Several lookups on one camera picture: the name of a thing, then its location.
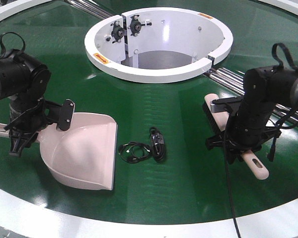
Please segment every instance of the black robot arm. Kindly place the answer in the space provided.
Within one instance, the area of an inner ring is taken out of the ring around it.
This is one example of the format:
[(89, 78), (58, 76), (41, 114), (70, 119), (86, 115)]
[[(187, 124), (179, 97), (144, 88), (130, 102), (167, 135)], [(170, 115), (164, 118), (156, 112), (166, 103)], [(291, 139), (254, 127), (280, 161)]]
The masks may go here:
[[(284, 51), (292, 69), (285, 69), (277, 57), (277, 46)], [(280, 136), (283, 123), (298, 110), (298, 67), (283, 43), (276, 43), (272, 55), (279, 65), (250, 69), (243, 79), (244, 96), (225, 98), (213, 101), (214, 112), (227, 111), (229, 118), (226, 132), (207, 139), (207, 147), (225, 144), (228, 151), (228, 162), (233, 163), (236, 157), (246, 151), (261, 149), (261, 145), (274, 138), (269, 159), (274, 158), (275, 142)], [(281, 104), (291, 108), (275, 126), (266, 126), (276, 106)]]
[(0, 35), (0, 99), (10, 98), (10, 122), (5, 127), (11, 140), (10, 154), (20, 156), (24, 147), (30, 147), (38, 131), (57, 123), (61, 130), (69, 129), (74, 103), (65, 100), (59, 105), (44, 99), (51, 77), (47, 66), (22, 50), (6, 51)]

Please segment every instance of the sticker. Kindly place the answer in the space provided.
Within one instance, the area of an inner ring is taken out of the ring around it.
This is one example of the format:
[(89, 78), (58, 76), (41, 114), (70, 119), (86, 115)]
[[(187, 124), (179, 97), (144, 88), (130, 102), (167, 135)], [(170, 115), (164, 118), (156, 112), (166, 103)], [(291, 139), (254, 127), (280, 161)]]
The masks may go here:
[(107, 64), (109, 63), (109, 60), (106, 59), (104, 56), (102, 56), (100, 53), (95, 53), (93, 54), (96, 58), (99, 59), (100, 62), (102, 62), (103, 64)]
[(199, 15), (200, 16), (203, 16), (203, 17), (206, 17), (207, 19), (213, 19), (213, 17), (212, 16), (209, 16), (209, 15), (207, 15), (207, 14), (205, 14), (205, 13), (199, 13)]

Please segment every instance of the circular opening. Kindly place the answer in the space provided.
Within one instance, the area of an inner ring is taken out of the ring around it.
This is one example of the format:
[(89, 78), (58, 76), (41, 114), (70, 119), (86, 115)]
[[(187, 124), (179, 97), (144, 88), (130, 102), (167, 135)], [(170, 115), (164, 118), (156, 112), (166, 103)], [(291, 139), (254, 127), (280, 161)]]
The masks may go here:
[(168, 83), (195, 77), (222, 61), (231, 31), (204, 13), (169, 7), (132, 10), (94, 25), (85, 37), (91, 62), (134, 82)]

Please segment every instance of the pink dustpan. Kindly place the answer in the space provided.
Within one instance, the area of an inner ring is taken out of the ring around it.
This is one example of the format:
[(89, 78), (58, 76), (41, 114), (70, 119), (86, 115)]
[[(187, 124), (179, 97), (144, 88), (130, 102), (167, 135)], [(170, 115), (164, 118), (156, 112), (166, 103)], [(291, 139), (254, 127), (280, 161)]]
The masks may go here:
[[(0, 123), (0, 137), (8, 137)], [(41, 157), (60, 183), (81, 189), (113, 189), (117, 124), (108, 115), (74, 113), (67, 131), (39, 132)]]

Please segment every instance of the green tabletop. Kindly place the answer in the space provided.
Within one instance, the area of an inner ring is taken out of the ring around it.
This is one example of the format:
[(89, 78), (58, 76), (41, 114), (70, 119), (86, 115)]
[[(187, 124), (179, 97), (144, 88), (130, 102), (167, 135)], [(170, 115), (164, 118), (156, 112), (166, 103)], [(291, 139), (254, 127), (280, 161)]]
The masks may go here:
[[(143, 7), (171, 6), (212, 15), (232, 31), (229, 56), (217, 67), (233, 71), (273, 65), (271, 46), (284, 42), (298, 64), (298, 17), (251, 0), (99, 0), (117, 14)], [(0, 138), (0, 188), (21, 199), (76, 216), (133, 224), (187, 224), (231, 218), (220, 148), (208, 151), (213, 135), (202, 111), (204, 96), (234, 95), (207, 77), (171, 84), (139, 84), (110, 76), (91, 64), (84, 37), (100, 19), (62, 1), (25, 10), (0, 22), (0, 34), (18, 32), (26, 52), (52, 72), (45, 98), (62, 103), (70, 98), (77, 112), (110, 115), (118, 124), (117, 145), (149, 143), (149, 128), (163, 133), (166, 160), (127, 164), (116, 154), (113, 191), (64, 186), (43, 163), (39, 145), (21, 158), (8, 155), (9, 140)], [(7, 48), (20, 49), (14, 36)], [(7, 123), (8, 99), (0, 101), (0, 122)], [(256, 153), (270, 171), (257, 180), (245, 163), (229, 166), (237, 216), (252, 214), (298, 198), (298, 129), (283, 131), (273, 163), (266, 155), (270, 143)]]

